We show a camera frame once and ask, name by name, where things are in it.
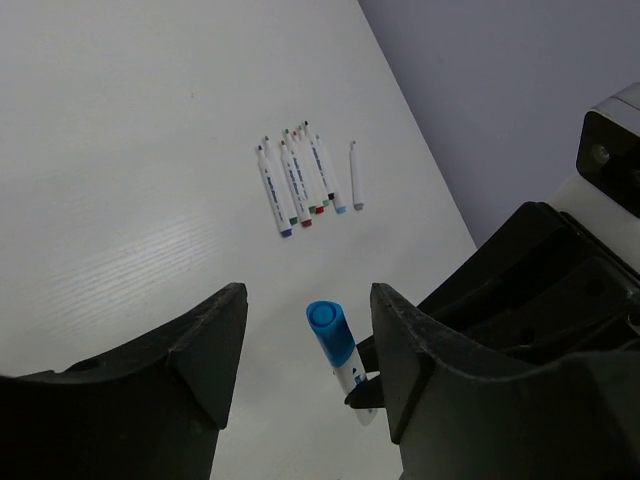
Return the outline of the light blue capped marker pen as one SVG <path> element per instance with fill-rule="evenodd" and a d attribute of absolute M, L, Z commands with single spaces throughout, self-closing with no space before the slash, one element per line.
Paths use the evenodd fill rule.
<path fill-rule="evenodd" d="M 319 152 L 322 172 L 324 174 L 327 190 L 331 196 L 334 209 L 337 214 L 344 214 L 347 208 L 345 205 L 345 201 L 344 201 L 341 189 L 337 181 L 337 176 L 335 174 L 335 169 L 332 162 L 332 158 L 329 154 L 329 150 L 327 149 L 323 140 L 318 134 L 315 135 L 315 144 Z"/>

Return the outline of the brown capped marker pen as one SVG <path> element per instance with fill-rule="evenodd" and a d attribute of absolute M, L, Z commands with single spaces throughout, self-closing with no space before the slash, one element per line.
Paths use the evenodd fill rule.
<path fill-rule="evenodd" d="M 303 228 L 312 226 L 311 211 L 307 195 L 306 184 L 302 171 L 293 151 L 284 140 L 280 141 L 281 162 L 287 175 L 289 188 L 298 214 L 299 223 Z"/>

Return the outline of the black marker pen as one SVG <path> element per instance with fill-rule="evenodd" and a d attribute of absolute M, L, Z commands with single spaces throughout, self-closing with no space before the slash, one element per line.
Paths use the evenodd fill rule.
<path fill-rule="evenodd" d="M 314 135 L 314 132 L 310 126 L 310 123 L 307 120 L 303 122 L 303 127 L 304 127 L 306 137 L 310 143 L 312 154 L 313 154 L 316 166 L 319 170 L 323 185 L 325 187 L 327 197 L 329 200 L 333 201 L 335 199 L 335 189 L 332 185 L 328 170 L 325 165 L 325 161 L 323 159 L 319 140 Z"/>

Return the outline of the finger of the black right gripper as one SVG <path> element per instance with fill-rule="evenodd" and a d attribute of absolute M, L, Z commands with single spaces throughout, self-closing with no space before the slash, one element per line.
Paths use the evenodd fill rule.
<path fill-rule="evenodd" d="M 356 347 L 365 371 L 367 373 L 379 372 L 379 357 L 374 336 L 368 336 L 360 341 Z"/>
<path fill-rule="evenodd" d="M 354 410 L 385 408 L 380 377 L 359 383 L 345 398 L 344 404 Z"/>

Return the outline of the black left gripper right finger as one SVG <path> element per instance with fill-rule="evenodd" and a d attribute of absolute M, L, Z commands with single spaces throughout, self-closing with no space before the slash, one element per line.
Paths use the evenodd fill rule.
<path fill-rule="evenodd" d="M 639 355 L 531 365 L 375 284 L 372 326 L 390 434 L 408 479 L 635 479 Z"/>

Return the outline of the purple capped marker pen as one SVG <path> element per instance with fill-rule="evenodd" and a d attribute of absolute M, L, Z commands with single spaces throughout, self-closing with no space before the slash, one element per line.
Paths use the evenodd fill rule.
<path fill-rule="evenodd" d="M 286 212 L 282 208 L 279 192 L 276 184 L 274 183 L 274 177 L 269 166 L 269 161 L 267 160 L 265 151 L 261 145 L 257 146 L 256 153 L 260 174 L 266 189 L 266 193 L 278 231 L 283 238 L 291 237 L 293 234 L 292 226 L 289 222 L 289 218 L 287 217 Z"/>

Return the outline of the red marker pen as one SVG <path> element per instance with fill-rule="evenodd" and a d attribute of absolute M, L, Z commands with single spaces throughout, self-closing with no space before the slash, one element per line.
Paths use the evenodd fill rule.
<path fill-rule="evenodd" d="M 322 203 L 322 200 L 318 197 L 316 190 L 314 188 L 314 183 L 312 181 L 312 177 L 311 177 L 311 171 L 309 169 L 309 164 L 307 162 L 307 157 L 304 153 L 303 150 L 303 145 L 301 143 L 301 139 L 300 136 L 298 135 L 296 130 L 293 130 L 291 133 L 293 142 L 294 142 L 294 146 L 295 146 L 295 151 L 296 151 L 296 155 L 301 167 L 301 172 L 304 178 L 304 183 L 305 183 L 305 187 L 307 190 L 307 198 L 308 198 L 308 204 L 309 204 L 309 209 L 315 214 L 315 215 L 320 215 L 323 214 L 325 209 L 324 209 L 324 205 Z"/>

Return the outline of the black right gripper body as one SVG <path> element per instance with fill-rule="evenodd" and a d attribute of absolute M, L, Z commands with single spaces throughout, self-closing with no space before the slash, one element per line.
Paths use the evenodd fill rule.
<path fill-rule="evenodd" d="M 527 202 L 420 310 L 533 364 L 639 346 L 639 274 L 567 212 Z"/>

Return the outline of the dark green capped marker pen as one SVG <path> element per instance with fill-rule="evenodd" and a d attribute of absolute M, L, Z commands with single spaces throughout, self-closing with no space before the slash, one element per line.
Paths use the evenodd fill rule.
<path fill-rule="evenodd" d="M 279 189 L 281 203 L 286 212 L 286 216 L 292 226 L 297 225 L 299 218 L 284 176 L 279 151 L 276 149 L 269 136 L 265 136 L 263 138 L 263 145 L 265 147 L 266 156 L 270 162 L 271 170 Z"/>

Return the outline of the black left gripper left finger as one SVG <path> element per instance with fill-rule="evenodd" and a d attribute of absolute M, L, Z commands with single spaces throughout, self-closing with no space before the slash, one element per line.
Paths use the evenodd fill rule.
<path fill-rule="evenodd" d="M 231 283 L 62 372 L 1 380 L 5 479 L 206 479 L 228 423 L 248 314 Z"/>

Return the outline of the grey capped marker pen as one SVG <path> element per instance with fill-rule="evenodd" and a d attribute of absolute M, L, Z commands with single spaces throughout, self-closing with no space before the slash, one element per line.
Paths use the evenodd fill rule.
<path fill-rule="evenodd" d="M 362 189 L 362 175 L 357 150 L 357 143 L 353 140 L 350 144 L 349 152 L 350 172 L 351 172 L 351 188 L 353 207 L 356 211 L 364 208 L 364 198 Z"/>

